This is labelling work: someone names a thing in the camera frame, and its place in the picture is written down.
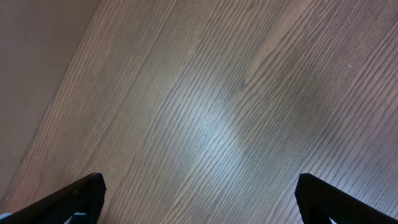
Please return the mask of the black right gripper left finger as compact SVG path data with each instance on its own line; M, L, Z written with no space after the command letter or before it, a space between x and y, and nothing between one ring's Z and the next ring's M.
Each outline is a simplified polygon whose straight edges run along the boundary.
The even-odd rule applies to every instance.
M1 223L97 224L105 193L103 175L92 173L22 210L1 218Z

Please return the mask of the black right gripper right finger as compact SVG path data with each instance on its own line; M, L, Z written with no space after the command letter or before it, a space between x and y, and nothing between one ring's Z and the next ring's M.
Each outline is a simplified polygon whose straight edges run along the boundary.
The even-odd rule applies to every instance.
M295 198L304 224L397 224L396 219L309 173L299 175Z

